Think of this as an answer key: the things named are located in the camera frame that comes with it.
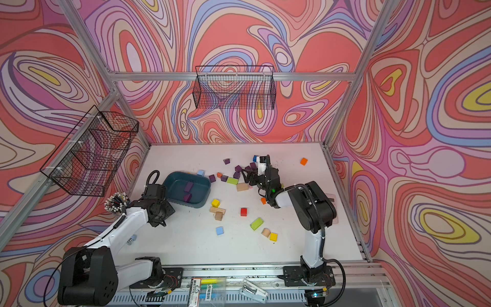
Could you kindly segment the teal plastic storage bin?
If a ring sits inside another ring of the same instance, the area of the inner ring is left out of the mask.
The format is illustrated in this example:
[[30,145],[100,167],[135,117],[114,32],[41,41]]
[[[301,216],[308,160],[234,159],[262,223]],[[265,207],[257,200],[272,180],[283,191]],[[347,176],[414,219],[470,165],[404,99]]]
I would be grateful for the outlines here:
[[210,180],[181,171],[170,173],[163,185],[169,202],[194,209],[202,208],[207,203],[211,191]]

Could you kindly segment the light purple brick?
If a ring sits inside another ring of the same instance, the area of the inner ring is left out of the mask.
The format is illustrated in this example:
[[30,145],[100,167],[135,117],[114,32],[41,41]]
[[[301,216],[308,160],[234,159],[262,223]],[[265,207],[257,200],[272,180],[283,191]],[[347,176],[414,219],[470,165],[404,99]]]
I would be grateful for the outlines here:
[[193,185],[194,185],[194,183],[193,183],[193,182],[188,182],[188,183],[186,184],[186,186],[185,186],[184,191],[185,191],[186,193],[189,193],[189,192],[191,191],[191,189],[193,188]]

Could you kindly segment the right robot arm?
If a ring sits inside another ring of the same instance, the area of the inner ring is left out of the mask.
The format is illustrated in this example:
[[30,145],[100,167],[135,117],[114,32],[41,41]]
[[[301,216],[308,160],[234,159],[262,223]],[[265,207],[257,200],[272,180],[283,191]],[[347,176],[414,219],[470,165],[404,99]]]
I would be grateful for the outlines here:
[[298,266],[285,266],[279,279],[288,287],[324,286],[329,289],[336,285],[330,263],[323,250],[326,228],[337,218],[336,208],[320,186],[311,181],[284,188],[279,170],[271,165],[270,156],[256,156],[242,174],[245,182],[256,186],[262,202],[275,209],[291,207],[300,225],[306,231],[303,254]]

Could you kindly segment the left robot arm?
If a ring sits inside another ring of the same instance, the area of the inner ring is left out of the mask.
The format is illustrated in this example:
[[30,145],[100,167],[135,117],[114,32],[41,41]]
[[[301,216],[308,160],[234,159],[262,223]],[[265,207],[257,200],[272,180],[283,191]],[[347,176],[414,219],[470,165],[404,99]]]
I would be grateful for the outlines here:
[[166,275],[158,257],[139,257],[117,266],[115,257],[136,232],[150,225],[165,227],[175,213],[166,198],[166,187],[157,183],[160,172],[152,171],[140,199],[129,201],[115,193],[106,201],[108,211],[119,218],[98,237],[79,248],[70,248],[60,263],[57,301],[61,305],[105,306],[124,288],[142,283],[161,289]]

